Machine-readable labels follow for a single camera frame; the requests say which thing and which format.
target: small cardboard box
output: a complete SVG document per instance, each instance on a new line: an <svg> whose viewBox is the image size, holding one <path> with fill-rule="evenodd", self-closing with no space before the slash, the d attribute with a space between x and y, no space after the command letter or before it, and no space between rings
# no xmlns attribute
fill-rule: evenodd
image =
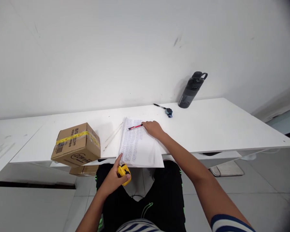
<svg viewBox="0 0 290 232"><path fill-rule="evenodd" d="M100 138L84 123L59 132L51 160L79 167L100 157Z"/></svg>
<svg viewBox="0 0 290 232"><path fill-rule="evenodd" d="M70 174L79 176L79 177L86 177L86 176L95 176L97 173L99 165L88 165L88 166L81 166L77 168L71 168Z"/></svg>

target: finger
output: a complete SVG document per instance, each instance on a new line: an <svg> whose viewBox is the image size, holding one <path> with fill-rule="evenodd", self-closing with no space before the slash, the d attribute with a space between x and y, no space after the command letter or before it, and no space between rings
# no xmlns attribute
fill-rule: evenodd
<svg viewBox="0 0 290 232"><path fill-rule="evenodd" d="M143 127L145 127L145 129L146 129L147 123L146 122L142 122L142 124L143 124Z"/></svg>
<svg viewBox="0 0 290 232"><path fill-rule="evenodd" d="M114 163L114 166L113 167L116 167L116 168L119 167L119 162L120 162L121 157L122 157L122 153L115 160L115 163Z"/></svg>
<svg viewBox="0 0 290 232"><path fill-rule="evenodd" d="M127 174L127 175L124 175L123 177L118 178L118 182L120 185L122 185L123 183L126 183L128 180L130 180L130 178L131 178L131 175Z"/></svg>

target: yellow tape measure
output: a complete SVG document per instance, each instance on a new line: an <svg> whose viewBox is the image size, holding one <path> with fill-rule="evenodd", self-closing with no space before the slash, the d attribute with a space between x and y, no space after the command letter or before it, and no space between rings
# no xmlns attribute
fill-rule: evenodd
<svg viewBox="0 0 290 232"><path fill-rule="evenodd" d="M129 171L128 166L122 161L120 161L119 163L118 174L120 175L120 177L130 174L130 179L127 182L123 183L122 186L126 186L131 181L131 178L132 178L131 172Z"/></svg>

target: striped shirt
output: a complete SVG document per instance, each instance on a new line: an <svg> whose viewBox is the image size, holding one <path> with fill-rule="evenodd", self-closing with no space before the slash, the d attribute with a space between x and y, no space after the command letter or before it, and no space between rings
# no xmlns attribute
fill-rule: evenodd
<svg viewBox="0 0 290 232"><path fill-rule="evenodd" d="M256 232L241 220L225 215L215 215L210 223L213 232ZM123 224L117 232L163 232L147 219L136 219Z"/></svg>

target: table surface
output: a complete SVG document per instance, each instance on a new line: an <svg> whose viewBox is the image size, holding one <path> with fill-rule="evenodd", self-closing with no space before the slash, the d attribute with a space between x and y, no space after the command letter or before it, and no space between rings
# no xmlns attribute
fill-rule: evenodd
<svg viewBox="0 0 290 232"><path fill-rule="evenodd" d="M177 103L161 105L173 110L173 118L168 118L163 109L154 105L52 115L11 162L50 161L59 131L85 122L100 137L101 158L116 157L121 130L103 150L106 140L125 117L156 120L189 152L290 147L290 138L224 98L193 101L187 109L179 108ZM169 153L163 145L161 153Z"/></svg>
<svg viewBox="0 0 290 232"><path fill-rule="evenodd" d="M50 116L0 120L0 171Z"/></svg>

